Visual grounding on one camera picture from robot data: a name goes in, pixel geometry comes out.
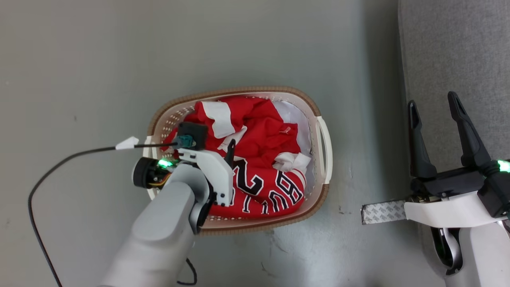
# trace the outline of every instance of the green led light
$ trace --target green led light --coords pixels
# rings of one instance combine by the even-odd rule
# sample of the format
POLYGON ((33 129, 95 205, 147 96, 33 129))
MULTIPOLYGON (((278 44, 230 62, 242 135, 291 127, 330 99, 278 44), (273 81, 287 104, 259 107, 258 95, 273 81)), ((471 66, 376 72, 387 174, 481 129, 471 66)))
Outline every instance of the green led light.
POLYGON ((158 161, 158 165, 160 165, 161 167, 167 168, 169 166, 172 166, 173 163, 171 163, 170 161, 166 161, 164 159, 161 159, 160 161, 158 161))
POLYGON ((499 171, 510 173, 510 162, 505 160, 498 160, 499 163, 499 171))

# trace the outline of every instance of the clothes pile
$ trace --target clothes pile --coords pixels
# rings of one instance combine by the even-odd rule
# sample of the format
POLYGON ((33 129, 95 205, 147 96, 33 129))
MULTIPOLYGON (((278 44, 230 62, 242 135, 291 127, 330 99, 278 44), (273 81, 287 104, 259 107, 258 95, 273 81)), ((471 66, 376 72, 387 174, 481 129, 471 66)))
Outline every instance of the clothes pile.
MULTIPOLYGON (((292 105, 230 97, 197 102, 195 111, 185 117, 185 122, 208 126, 207 150, 225 156, 228 144, 236 140, 231 205, 213 205, 210 215, 275 217, 293 213, 303 203, 311 158, 309 134, 303 135, 302 129, 308 130, 308 124, 300 130, 298 124, 283 120, 288 118, 288 106, 292 105)), ((176 134, 177 128, 164 142, 171 142, 176 134)))

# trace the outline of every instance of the plastic basket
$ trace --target plastic basket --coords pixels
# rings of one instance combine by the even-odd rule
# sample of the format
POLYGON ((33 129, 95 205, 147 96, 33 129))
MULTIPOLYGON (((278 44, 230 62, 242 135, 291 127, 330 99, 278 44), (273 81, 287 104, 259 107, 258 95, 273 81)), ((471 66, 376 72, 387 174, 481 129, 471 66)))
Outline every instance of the plastic basket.
MULTIPOLYGON (((241 87, 199 93, 172 100, 163 105, 152 117, 145 143, 162 143, 174 126, 182 122, 186 114, 193 111, 196 102, 213 101, 234 95, 260 97, 270 99, 273 102, 287 101, 305 114, 309 122, 312 141, 315 183, 310 194, 306 196, 305 202, 295 213, 281 217, 249 220, 208 217, 200 234, 225 235, 267 230, 309 218, 326 199, 333 169, 333 152, 327 126, 317 105, 300 90, 291 87, 241 87)), ((167 157, 168 154, 165 154, 159 148, 145 148, 143 156, 161 159, 167 157)), ((151 199, 157 194, 156 189, 148 189, 147 191, 151 199)))

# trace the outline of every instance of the gray floor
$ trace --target gray floor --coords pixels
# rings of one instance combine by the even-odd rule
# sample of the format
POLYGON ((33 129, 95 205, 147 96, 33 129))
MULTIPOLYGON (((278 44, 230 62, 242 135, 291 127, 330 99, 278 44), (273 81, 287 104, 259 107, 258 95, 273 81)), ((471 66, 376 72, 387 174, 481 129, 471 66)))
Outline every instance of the gray floor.
MULTIPOLYGON (((361 225, 362 204, 407 193, 396 36, 395 0, 0 1, 0 286, 55 285, 26 211, 50 165, 142 137, 169 99, 242 85, 316 101, 330 193, 304 222, 198 238, 199 286, 444 286, 415 224, 361 225)), ((139 155, 76 160, 35 197, 64 286, 98 284, 147 204, 129 183, 139 155)))

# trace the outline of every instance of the gray fabric surface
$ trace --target gray fabric surface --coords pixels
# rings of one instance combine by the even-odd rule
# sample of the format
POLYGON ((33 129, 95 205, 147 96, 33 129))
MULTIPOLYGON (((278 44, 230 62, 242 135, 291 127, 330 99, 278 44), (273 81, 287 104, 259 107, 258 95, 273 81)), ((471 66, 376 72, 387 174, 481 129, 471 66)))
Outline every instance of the gray fabric surface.
POLYGON ((510 1, 401 1, 407 100, 438 171, 461 166, 447 93, 456 91, 492 158, 510 158, 510 1))

